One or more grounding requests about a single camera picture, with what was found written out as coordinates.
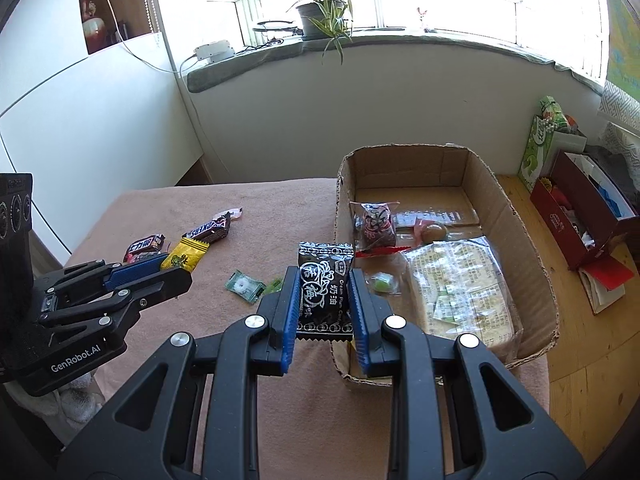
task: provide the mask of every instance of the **open red gift box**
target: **open red gift box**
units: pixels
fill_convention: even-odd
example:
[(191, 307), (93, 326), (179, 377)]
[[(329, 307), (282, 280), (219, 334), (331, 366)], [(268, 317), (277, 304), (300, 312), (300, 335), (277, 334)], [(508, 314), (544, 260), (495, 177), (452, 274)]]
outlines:
[(587, 164), (593, 166), (594, 174), (603, 179), (602, 182), (606, 182), (606, 189), (608, 188), (609, 195), (621, 208), (623, 217), (616, 218), (613, 214), (598, 189), (578, 166), (586, 159), (588, 158), (575, 153), (559, 153), (550, 179), (574, 207), (577, 217), (593, 237), (595, 247), (585, 247), (558, 202), (540, 180), (536, 182), (530, 197), (558, 242), (571, 270), (576, 270), (602, 254), (609, 253), (609, 249), (622, 241), (625, 234), (640, 232), (640, 217), (637, 212), (624, 200), (620, 191), (597, 164), (588, 159)]

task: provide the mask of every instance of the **white patterned fabric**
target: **white patterned fabric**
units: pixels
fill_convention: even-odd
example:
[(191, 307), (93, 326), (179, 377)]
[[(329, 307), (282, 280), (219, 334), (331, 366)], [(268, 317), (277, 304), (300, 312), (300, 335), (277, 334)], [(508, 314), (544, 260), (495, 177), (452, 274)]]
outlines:
[(604, 86), (600, 112), (617, 124), (640, 134), (640, 103), (610, 81)]
[(629, 176), (640, 190), (640, 137), (609, 123), (600, 140), (611, 153), (621, 153), (625, 157)]

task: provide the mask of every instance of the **white power adapter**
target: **white power adapter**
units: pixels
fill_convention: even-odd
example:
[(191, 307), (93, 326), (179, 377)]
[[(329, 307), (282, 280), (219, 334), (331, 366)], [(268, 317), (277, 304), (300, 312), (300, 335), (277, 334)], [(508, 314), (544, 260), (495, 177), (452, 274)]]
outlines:
[(222, 61), (236, 55), (236, 51), (231, 48), (231, 44), (227, 40), (214, 41), (196, 48), (196, 57), (198, 61), (209, 59), (210, 63)]

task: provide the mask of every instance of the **cardboard box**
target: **cardboard box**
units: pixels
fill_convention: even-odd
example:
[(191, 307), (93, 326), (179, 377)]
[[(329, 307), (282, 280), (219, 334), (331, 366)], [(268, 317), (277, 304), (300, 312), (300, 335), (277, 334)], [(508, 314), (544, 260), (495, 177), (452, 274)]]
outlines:
[[(617, 219), (615, 217), (596, 187), (576, 165), (575, 161), (579, 159), (585, 159), (594, 164), (593, 171), (598, 178), (604, 178), (608, 181), (609, 194), (615, 195), (615, 200), (620, 206), (625, 205), (628, 208), (626, 218)], [(604, 253), (609, 253), (610, 248), (622, 241), (625, 234), (640, 232), (640, 218), (636, 216), (622, 193), (616, 189), (615, 185), (589, 157), (573, 153), (559, 153), (551, 171), (551, 181), (562, 190), (574, 207), (577, 217), (595, 241), (595, 246), (592, 248), (587, 249), (584, 246), (561, 207), (538, 181), (531, 193), (531, 201), (558, 242), (571, 270), (576, 270), (578, 267), (596, 260)]]
[(580, 132), (547, 132), (542, 118), (534, 116), (518, 170), (520, 180), (532, 191), (539, 177), (549, 175), (560, 151), (582, 153), (586, 144), (587, 137)]
[[(338, 173), (335, 241), (353, 243), (350, 202), (363, 198), (401, 203), (407, 199), (434, 214), (462, 210), (453, 220), (457, 227), (466, 225), (471, 232), (479, 229), (479, 221), (497, 251), (524, 326), (517, 359), (508, 367), (531, 361), (553, 348), (559, 317), (548, 275), (522, 220), (494, 174), (475, 153), (461, 146), (426, 144), (371, 146), (350, 153)], [(356, 265), (372, 259), (358, 258)], [(410, 302), (390, 303), (396, 314), (415, 322)], [(389, 384), (366, 380), (349, 344), (332, 343), (332, 354), (338, 371), (348, 380)]]

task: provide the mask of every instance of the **silver screw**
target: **silver screw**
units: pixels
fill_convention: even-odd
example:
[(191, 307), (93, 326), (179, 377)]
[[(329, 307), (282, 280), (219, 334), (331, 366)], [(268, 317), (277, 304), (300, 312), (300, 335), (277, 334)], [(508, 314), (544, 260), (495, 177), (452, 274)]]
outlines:
[(460, 344), (467, 348), (475, 348), (480, 344), (480, 340), (473, 334), (463, 334), (460, 336)]
[(249, 328), (260, 328), (264, 325), (264, 318), (262, 316), (258, 316), (257, 314), (253, 314), (244, 320), (244, 324)]
[(389, 316), (385, 319), (385, 323), (390, 328), (402, 328), (406, 325), (406, 320), (402, 316)]
[(174, 346), (185, 346), (189, 342), (189, 334), (177, 332), (171, 336), (171, 344)]

